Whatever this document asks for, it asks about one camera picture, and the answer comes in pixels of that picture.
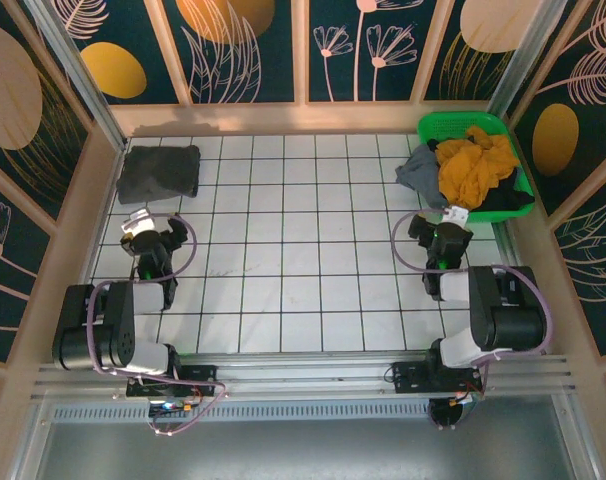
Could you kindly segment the dark grey t-shirt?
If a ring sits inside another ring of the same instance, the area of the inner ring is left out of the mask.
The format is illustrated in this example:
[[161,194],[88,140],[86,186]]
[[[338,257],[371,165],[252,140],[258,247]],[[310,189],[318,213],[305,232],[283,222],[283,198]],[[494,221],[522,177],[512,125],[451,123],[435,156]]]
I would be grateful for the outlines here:
[[117,180],[122,205],[195,198],[199,189],[201,153],[197,146],[134,146],[126,154]]

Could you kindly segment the light grey t-shirt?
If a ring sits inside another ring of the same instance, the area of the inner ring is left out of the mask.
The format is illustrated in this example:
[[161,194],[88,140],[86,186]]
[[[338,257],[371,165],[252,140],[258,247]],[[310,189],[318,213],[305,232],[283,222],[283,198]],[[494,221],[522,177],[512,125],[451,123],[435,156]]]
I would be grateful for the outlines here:
[[440,192],[437,157],[428,145],[416,147],[403,165],[395,168],[396,183],[421,195],[433,209],[444,209],[449,203]]

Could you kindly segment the yellow t-shirt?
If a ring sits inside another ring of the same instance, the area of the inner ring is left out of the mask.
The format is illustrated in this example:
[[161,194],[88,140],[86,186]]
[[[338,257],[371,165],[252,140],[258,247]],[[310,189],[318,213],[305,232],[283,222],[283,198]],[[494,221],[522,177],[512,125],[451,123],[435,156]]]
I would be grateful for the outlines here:
[[480,207],[519,165],[507,135],[489,135],[476,125],[465,138],[438,143],[435,155],[440,193],[450,205],[469,211]]

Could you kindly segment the black t-shirt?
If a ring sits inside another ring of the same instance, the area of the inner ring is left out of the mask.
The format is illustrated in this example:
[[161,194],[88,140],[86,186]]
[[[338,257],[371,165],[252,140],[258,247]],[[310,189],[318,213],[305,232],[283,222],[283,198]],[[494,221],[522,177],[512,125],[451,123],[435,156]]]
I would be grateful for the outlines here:
[[[429,140],[427,145],[435,152],[438,142],[435,140]],[[527,198],[527,194],[515,194],[510,193],[511,188],[514,186],[515,171],[505,180],[499,183],[497,188],[491,189],[486,197],[486,200],[480,207],[489,207],[490,203],[505,202],[507,206],[516,208],[519,205],[523,205]]]

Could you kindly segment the green plastic basket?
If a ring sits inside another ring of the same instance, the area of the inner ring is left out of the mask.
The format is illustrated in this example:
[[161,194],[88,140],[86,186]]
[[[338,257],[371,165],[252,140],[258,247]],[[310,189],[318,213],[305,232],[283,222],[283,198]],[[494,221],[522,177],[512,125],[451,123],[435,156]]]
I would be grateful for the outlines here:
[[[418,133],[423,143],[429,140],[445,141],[466,138],[466,131],[472,127],[480,127],[489,135],[504,135],[511,152],[518,156],[515,145],[510,138],[507,126],[498,117],[479,111],[435,112],[428,114],[419,121]],[[527,215],[533,208],[534,197],[532,187],[520,164],[515,168],[514,186],[510,193],[527,194],[523,205],[516,208],[507,206],[505,202],[490,203],[489,207],[479,207],[471,211],[469,221],[472,223],[499,223],[507,219]]]

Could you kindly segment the grey metal panel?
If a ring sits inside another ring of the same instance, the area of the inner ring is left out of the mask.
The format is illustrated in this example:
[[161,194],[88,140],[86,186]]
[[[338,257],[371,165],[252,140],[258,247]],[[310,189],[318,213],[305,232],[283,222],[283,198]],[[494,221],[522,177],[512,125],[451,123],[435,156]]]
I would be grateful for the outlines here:
[[13,480],[606,480],[568,393],[489,397],[454,426],[425,417],[207,422],[172,437],[147,423],[60,424],[32,409]]

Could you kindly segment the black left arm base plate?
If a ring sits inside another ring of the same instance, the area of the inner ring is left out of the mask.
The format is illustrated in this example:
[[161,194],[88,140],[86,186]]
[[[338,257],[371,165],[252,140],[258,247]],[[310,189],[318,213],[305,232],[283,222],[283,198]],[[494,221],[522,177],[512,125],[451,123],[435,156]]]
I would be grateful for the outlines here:
[[[216,374],[217,367],[214,365],[183,365],[175,372],[179,380],[198,382],[215,381]],[[214,395],[214,387],[170,384],[158,380],[136,378],[129,378],[126,385],[127,397],[194,397],[198,399],[200,394],[212,397]]]

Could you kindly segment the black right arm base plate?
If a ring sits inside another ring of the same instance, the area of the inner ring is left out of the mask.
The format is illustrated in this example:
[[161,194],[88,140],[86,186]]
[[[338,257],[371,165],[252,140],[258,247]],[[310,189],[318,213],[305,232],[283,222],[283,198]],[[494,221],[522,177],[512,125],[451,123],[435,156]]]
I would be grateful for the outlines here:
[[432,393],[436,391],[426,361],[393,363],[391,365],[391,382],[396,394]]

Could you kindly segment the aluminium frame post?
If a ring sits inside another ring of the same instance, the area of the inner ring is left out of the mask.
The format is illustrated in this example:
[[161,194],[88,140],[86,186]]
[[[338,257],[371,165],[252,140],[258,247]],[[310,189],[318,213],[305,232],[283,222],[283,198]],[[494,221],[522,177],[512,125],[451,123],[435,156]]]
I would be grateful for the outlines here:
[[503,117],[543,50],[567,0],[542,0],[491,97],[486,112]]
[[95,84],[72,38],[65,31],[55,7],[50,0],[21,0],[28,8],[36,24],[56,57],[65,67],[81,98],[91,111],[95,121],[117,152],[125,150],[126,137],[112,115],[104,95]]

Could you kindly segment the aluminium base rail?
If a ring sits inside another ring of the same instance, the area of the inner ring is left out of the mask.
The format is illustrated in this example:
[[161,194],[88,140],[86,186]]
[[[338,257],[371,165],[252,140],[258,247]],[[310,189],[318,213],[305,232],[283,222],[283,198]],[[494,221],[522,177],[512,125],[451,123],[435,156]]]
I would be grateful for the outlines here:
[[[215,365],[217,380],[236,401],[372,399],[392,397],[388,368],[421,361],[421,351],[307,352],[187,355],[185,365]],[[489,366],[486,395],[524,396],[573,392],[577,382],[560,355],[506,358]],[[31,399],[122,400],[126,381],[93,371],[39,368]]]

